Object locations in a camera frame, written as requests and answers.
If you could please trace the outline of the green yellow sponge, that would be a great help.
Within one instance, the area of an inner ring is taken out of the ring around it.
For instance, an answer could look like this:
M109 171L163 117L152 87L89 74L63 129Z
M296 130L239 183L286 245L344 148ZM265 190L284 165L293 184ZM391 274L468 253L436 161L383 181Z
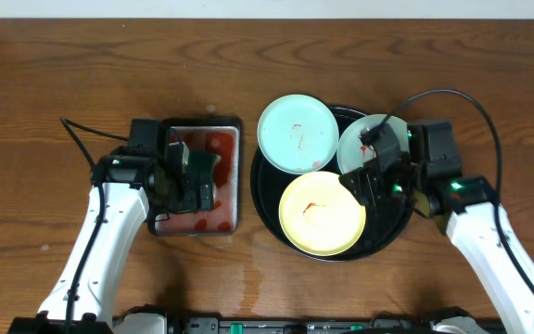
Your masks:
M213 172L221 161L217 154L206 151L190 151L184 167L186 185L195 190L201 198L213 195Z

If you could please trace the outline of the light blue plate with streaks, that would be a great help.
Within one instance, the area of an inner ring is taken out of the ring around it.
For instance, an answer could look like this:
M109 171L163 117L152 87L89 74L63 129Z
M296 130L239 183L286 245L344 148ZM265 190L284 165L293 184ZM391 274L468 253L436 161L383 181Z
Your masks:
M362 117L353 122L343 132L337 146L337 165L342 174L361 168L365 162L375 157L373 147L365 147L361 142L360 135L370 131L384 118L384 114L373 114ZM409 152L407 122L398 117L391 116L388 124L400 141L400 149Z

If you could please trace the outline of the yellow plate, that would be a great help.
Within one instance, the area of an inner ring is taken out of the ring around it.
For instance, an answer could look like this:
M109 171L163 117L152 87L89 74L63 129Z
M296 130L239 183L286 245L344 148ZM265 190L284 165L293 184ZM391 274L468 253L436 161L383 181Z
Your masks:
M347 251L362 235L366 208L331 172L294 179L279 202L278 218L287 239L310 255L329 257Z

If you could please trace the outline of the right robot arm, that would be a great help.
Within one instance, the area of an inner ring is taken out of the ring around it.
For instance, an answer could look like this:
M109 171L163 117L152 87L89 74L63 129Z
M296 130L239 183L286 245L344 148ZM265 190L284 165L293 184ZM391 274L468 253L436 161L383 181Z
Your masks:
M459 166L429 174L430 162L378 160L340 176L368 209L385 202L417 208L465 257L508 333L534 333L534 263L511 227L499 193L483 176L464 177Z

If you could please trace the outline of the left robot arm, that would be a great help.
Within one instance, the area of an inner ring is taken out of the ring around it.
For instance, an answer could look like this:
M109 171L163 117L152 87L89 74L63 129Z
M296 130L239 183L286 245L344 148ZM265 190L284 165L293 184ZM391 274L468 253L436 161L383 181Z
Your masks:
M88 315L110 324L141 225L158 237L200 233L197 220L215 207L213 176L220 160L179 141L120 146L101 157L80 234L40 313L65 328Z

